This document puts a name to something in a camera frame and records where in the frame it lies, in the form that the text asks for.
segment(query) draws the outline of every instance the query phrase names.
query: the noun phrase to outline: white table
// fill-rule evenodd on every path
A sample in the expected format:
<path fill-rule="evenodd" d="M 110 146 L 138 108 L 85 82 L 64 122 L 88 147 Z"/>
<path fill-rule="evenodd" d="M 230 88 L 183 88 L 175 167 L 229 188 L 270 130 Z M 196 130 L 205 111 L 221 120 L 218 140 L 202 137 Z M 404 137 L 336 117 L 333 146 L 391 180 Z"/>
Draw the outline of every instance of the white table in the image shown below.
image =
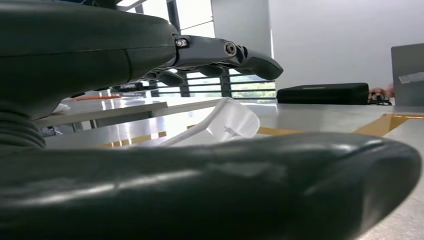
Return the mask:
<path fill-rule="evenodd" d="M 410 119 L 384 137 L 409 144 L 424 156 L 424 107 L 307 104 L 252 104 L 248 107 L 258 115 L 261 127 L 315 132 L 353 132 L 385 113 L 420 114 L 422 119 Z M 111 143 L 112 147 L 131 144 L 151 147 L 200 122 L 210 111 L 212 108 L 48 137 L 46 143 L 50 149 L 105 148 L 111 147 Z M 414 192 L 393 214 L 358 240 L 422 240 L 423 226 L 424 180 L 421 178 Z"/>
<path fill-rule="evenodd" d="M 141 119 L 189 112 L 217 105 L 222 97 L 122 97 L 107 100 L 65 101 L 70 110 L 52 114 L 35 120 L 39 127 L 90 121 L 87 126 L 74 126 L 79 129 L 91 129 Z"/>
<path fill-rule="evenodd" d="M 129 122 L 131 119 L 135 121 L 152 117 L 153 111 L 168 107 L 166 101 L 141 97 L 67 101 L 65 104 L 70 107 L 70 110 L 37 119 L 34 123 L 39 128 L 43 128 L 93 120 L 118 120 L 113 118 L 128 118 L 126 122 Z"/>

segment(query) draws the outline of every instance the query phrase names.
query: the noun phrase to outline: gray laptop lid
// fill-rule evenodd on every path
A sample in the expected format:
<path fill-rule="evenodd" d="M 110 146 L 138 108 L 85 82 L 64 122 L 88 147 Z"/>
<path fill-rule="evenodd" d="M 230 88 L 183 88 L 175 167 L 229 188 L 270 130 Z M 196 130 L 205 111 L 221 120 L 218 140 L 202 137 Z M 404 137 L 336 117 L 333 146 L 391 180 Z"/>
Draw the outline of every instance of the gray laptop lid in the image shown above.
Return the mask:
<path fill-rule="evenodd" d="M 391 48 L 396 106 L 424 106 L 424 43 Z"/>

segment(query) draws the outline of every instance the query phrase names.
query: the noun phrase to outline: window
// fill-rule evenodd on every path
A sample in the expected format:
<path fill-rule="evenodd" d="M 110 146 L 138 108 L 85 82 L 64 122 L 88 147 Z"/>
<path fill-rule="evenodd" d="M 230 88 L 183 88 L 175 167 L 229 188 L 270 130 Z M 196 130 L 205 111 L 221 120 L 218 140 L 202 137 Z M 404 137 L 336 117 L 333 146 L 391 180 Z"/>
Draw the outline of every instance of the window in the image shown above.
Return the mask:
<path fill-rule="evenodd" d="M 182 30 L 212 21 L 211 0 L 176 0 Z"/>
<path fill-rule="evenodd" d="M 212 85 L 212 86 L 189 86 L 188 90 L 190 92 L 197 91 L 221 91 L 220 85 Z"/>
<path fill-rule="evenodd" d="M 264 83 L 246 83 L 246 84 L 232 84 L 231 90 L 257 90 L 257 89 L 275 89 L 275 82 Z"/>
<path fill-rule="evenodd" d="M 261 101 L 258 103 L 264 104 L 269 103 L 274 99 L 263 99 L 263 98 L 275 98 L 276 97 L 276 83 L 274 81 L 264 80 L 256 75 L 241 75 L 236 72 L 238 76 L 230 76 L 229 84 L 231 88 L 231 96 L 235 99 L 237 98 L 254 98 Z"/>
<path fill-rule="evenodd" d="M 232 76 L 229 78 L 231 83 L 240 83 L 240 82 L 253 82 L 253 81 L 264 81 L 262 78 L 256 75 L 247 75 L 247 76 Z"/>
<path fill-rule="evenodd" d="M 196 84 L 219 84 L 221 80 L 219 78 L 204 78 L 204 79 L 194 79 L 187 80 L 188 85 L 196 85 Z"/>
<path fill-rule="evenodd" d="M 128 13 L 134 13 L 134 14 L 135 14 L 135 13 L 137 13 L 137 12 L 136 12 L 136 8 L 135 8 L 135 7 L 131 8 L 131 9 L 130 9 L 130 10 L 128 10 L 127 12 L 128 12 Z"/>
<path fill-rule="evenodd" d="M 169 92 L 179 92 L 180 88 L 179 87 L 163 87 L 163 88 L 159 88 L 159 93 L 169 93 Z"/>
<path fill-rule="evenodd" d="M 200 72 L 192 72 L 192 73 L 187 73 L 187 78 L 188 79 L 194 79 L 194 78 L 205 78 L 206 76 L 203 75 Z"/>
<path fill-rule="evenodd" d="M 242 91 L 242 92 L 233 92 L 233 98 L 275 98 L 276 91 Z"/>
<path fill-rule="evenodd" d="M 132 4 L 135 4 L 138 0 L 122 0 L 117 5 L 122 7 L 129 7 Z"/>
<path fill-rule="evenodd" d="M 181 30 L 181 35 L 193 35 L 206 38 L 215 38 L 214 22 L 210 21 L 198 26 Z"/>
<path fill-rule="evenodd" d="M 249 103 L 249 104 L 275 104 L 277 103 L 276 99 L 240 99 L 238 100 L 241 103 Z"/>
<path fill-rule="evenodd" d="M 145 15 L 159 17 L 167 21 L 170 20 L 167 0 L 147 0 L 142 3 L 142 6 Z"/>
<path fill-rule="evenodd" d="M 181 98 L 181 93 L 163 93 L 163 92 L 161 92 L 159 94 L 159 97 L 165 97 L 165 98 Z"/>
<path fill-rule="evenodd" d="M 190 97 L 222 97 L 220 92 L 192 92 Z"/>

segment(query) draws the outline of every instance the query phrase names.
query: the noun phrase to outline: metal screw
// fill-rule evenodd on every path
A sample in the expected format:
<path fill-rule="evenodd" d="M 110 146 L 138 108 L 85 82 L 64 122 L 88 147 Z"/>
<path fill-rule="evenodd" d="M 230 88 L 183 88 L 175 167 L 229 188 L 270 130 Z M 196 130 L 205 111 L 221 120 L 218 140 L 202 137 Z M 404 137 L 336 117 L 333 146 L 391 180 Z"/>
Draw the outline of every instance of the metal screw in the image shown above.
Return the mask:
<path fill-rule="evenodd" d="M 235 56 L 235 55 L 236 55 L 236 53 L 237 53 L 237 47 L 236 47 L 236 45 L 234 44 L 234 42 L 232 42 L 232 41 L 227 41 L 227 42 L 224 44 L 224 51 L 225 51 L 225 53 L 226 53 L 228 56 L 233 57 L 233 56 Z"/>
<path fill-rule="evenodd" d="M 188 43 L 187 43 L 187 41 L 185 39 L 178 39 L 178 40 L 175 41 L 175 44 L 178 47 L 185 47 L 185 46 L 188 45 Z"/>

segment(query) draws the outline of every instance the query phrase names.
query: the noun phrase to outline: black bag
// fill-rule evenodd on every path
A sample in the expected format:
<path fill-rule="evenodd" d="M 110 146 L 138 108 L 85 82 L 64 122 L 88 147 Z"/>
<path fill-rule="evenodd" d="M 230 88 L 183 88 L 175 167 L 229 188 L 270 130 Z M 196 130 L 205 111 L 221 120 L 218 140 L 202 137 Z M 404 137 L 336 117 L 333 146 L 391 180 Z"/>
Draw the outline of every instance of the black bag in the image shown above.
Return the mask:
<path fill-rule="evenodd" d="M 302 85 L 278 90 L 279 104 L 367 105 L 367 83 Z"/>

